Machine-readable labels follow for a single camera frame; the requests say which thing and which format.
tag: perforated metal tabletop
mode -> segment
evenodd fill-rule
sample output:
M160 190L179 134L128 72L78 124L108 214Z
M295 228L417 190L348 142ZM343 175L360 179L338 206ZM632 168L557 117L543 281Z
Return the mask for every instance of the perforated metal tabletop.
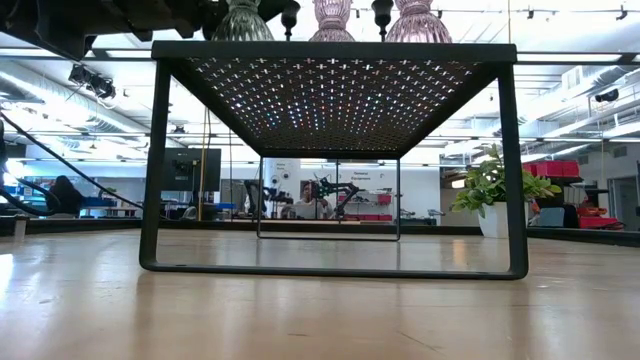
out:
M263 157L398 159L516 47L156 41L152 56Z

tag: person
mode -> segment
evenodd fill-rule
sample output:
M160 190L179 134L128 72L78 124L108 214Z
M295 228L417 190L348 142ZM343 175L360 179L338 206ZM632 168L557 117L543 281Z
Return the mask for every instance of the person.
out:
M60 207L56 209L55 202L47 198L47 208L49 208L49 210L55 209L56 215L65 214L75 217L80 215L80 208L82 207L84 196L73 187L68 177L64 175L58 176L49 191L60 201Z
M312 181L308 181L306 184L304 184L302 199L298 200L295 203L296 216L312 220L332 218L333 209L329 205L329 202L322 198L319 198L316 201L316 199L313 197L314 186L317 185Z

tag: green plant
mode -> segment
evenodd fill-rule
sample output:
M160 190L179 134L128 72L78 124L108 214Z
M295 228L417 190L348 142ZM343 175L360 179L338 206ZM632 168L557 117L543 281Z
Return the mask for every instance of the green plant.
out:
M456 196L452 211L478 210L484 218L482 204L491 206L495 202L507 201L504 165L495 144L489 150L489 156L490 159L483 161L480 167L469 170L465 179L466 189ZM554 196L562 191L557 185L551 185L551 180L533 176L525 170L522 170L522 185L527 201Z

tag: clear glass vase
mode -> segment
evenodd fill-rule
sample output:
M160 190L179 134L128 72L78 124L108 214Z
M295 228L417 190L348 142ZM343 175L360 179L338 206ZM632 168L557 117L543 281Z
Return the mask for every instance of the clear glass vase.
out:
M216 29L216 41L270 41L273 35L258 15L260 0L227 0L229 13Z

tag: doorway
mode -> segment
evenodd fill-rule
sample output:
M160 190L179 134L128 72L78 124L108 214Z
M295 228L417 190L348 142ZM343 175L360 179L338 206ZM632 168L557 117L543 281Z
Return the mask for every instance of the doorway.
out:
M640 231L640 217L636 214L638 183L636 177L612 179L613 206L611 215L625 224L626 231Z

